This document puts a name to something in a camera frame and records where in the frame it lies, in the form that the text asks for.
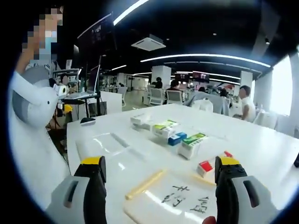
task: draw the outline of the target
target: white box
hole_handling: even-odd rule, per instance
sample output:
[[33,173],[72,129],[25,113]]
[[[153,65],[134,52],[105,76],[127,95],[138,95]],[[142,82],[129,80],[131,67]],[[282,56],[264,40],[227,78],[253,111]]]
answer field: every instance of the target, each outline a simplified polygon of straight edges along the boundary
[[198,133],[182,140],[182,145],[178,149],[178,154],[186,159],[191,159],[199,150],[201,141],[206,138],[205,134]]
[[150,115],[148,114],[138,114],[130,118],[131,123],[137,126],[141,126],[146,123],[150,119]]
[[161,124],[155,124],[152,127],[152,132],[154,135],[168,139],[175,134],[174,126],[177,126],[178,123],[172,120],[167,120]]
[[[227,156],[227,157],[233,157],[231,153],[224,151],[222,154],[218,156]],[[215,161],[216,161],[216,156],[206,160],[202,161],[201,163],[198,164],[197,166],[197,172],[201,177],[204,177],[208,172],[212,172],[215,168]]]

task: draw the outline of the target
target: air conditioner unit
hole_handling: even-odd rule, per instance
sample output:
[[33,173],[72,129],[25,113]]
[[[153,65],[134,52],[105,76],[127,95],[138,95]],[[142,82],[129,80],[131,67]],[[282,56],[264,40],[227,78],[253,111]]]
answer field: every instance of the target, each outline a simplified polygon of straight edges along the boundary
[[132,44],[131,46],[146,51],[153,51],[166,47],[166,45],[163,44],[163,41],[154,35],[149,35],[148,37]]

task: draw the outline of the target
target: green label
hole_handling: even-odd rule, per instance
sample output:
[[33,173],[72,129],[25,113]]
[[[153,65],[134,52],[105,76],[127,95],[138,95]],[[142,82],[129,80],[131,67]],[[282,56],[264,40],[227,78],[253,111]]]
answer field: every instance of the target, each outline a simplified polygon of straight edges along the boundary
[[167,127],[172,127],[172,126],[175,126],[175,125],[177,125],[177,122],[175,122],[173,120],[167,120],[167,121],[163,122],[162,124],[154,125],[154,128],[163,130]]
[[187,145],[190,145],[191,143],[205,137],[206,135],[205,134],[202,134],[202,133],[198,133],[198,134],[195,134],[195,135],[192,135],[186,139],[183,139],[183,142]]

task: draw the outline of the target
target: window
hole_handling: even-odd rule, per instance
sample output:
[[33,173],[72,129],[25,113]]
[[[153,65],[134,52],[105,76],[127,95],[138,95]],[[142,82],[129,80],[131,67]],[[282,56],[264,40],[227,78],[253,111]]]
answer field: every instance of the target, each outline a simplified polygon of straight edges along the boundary
[[292,104],[292,70],[287,55],[273,67],[270,110],[282,115],[290,115]]

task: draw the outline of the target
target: chinese characters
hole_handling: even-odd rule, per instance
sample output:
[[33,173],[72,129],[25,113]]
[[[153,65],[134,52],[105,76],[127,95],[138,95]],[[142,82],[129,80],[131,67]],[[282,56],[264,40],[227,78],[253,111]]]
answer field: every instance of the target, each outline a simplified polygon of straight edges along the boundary
[[207,201],[209,200],[209,197],[203,197],[201,199],[198,199],[199,205],[196,205],[193,209],[190,209],[190,211],[196,211],[204,214],[207,210]]
[[[174,189],[176,189],[175,193],[171,193],[169,195],[167,195],[162,201],[161,203],[166,203],[166,202],[170,202],[172,203],[173,207],[177,207],[179,204],[181,204],[184,200],[186,200],[186,197],[181,195],[182,191],[190,191],[190,189],[188,189],[188,186],[186,187],[178,187],[178,186],[172,186]],[[200,199],[198,199],[198,204],[190,209],[190,211],[196,211],[199,213],[204,214],[206,212],[206,210],[208,209],[207,204],[209,201],[209,197],[202,197]]]

